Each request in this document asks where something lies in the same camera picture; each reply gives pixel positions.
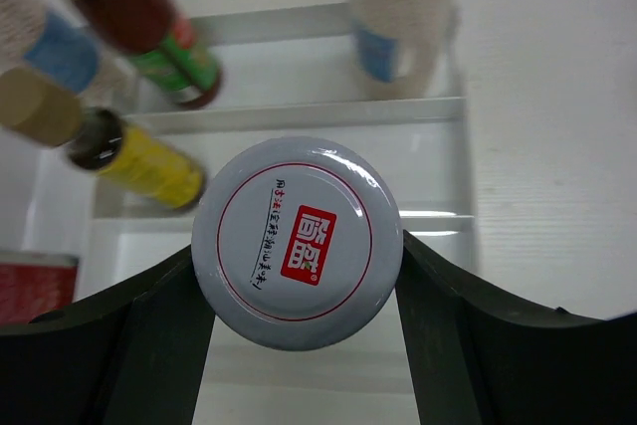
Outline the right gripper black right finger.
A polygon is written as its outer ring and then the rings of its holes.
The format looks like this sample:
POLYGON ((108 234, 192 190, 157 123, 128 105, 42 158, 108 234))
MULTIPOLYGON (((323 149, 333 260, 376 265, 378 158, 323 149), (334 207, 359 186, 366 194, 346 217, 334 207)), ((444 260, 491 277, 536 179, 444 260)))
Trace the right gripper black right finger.
POLYGON ((632 424, 636 317, 509 293, 412 235, 395 293, 423 424, 632 424))

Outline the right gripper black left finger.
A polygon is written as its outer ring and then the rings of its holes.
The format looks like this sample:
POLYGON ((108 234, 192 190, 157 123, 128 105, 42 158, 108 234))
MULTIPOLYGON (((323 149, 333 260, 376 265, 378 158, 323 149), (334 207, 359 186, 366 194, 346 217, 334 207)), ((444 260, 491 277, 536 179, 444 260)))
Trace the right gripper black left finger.
POLYGON ((189 424, 215 314, 185 247, 112 287, 1 328, 4 424, 189 424))

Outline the glass bottle black cap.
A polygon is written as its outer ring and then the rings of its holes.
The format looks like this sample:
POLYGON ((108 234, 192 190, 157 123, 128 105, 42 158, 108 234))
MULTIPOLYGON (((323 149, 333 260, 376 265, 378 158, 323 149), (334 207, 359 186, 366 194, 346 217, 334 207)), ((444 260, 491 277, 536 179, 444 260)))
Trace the glass bottle black cap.
POLYGON ((27 323, 69 305, 79 259, 73 255, 1 251, 1 324, 27 323))

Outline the brown jar white lid front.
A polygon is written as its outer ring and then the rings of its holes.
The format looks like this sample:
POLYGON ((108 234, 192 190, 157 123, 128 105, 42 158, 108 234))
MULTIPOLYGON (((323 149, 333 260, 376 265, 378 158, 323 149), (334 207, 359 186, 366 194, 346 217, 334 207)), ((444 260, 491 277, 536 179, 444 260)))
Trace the brown jar white lid front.
POLYGON ((387 302, 403 229, 380 175, 353 150, 292 136, 241 152, 209 182, 191 254, 216 316, 256 344, 341 342, 387 302))

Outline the small yellow label bottle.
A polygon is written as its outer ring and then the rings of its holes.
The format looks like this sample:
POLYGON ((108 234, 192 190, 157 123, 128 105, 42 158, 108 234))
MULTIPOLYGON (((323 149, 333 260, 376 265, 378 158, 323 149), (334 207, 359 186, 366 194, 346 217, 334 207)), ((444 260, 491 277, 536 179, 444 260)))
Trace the small yellow label bottle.
POLYGON ((192 209, 205 192, 206 170, 191 156, 23 68, 1 74, 1 125, 173 211, 192 209))

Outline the tall white spice jar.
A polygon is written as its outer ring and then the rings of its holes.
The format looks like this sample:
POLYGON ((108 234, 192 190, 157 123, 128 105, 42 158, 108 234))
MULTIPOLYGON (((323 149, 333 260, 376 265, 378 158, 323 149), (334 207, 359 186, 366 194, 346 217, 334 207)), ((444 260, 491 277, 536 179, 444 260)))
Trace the tall white spice jar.
POLYGON ((348 0, 360 83, 376 100, 421 97, 434 75, 454 0, 348 0))

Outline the yellow cap sauce bottle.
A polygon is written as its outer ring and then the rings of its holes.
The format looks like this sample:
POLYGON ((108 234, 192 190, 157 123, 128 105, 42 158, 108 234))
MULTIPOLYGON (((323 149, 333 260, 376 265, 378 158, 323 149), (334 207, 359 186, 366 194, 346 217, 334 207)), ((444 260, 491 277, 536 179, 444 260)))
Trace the yellow cap sauce bottle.
POLYGON ((174 104, 200 108, 217 96, 221 65, 173 0, 70 0, 93 31, 174 104))

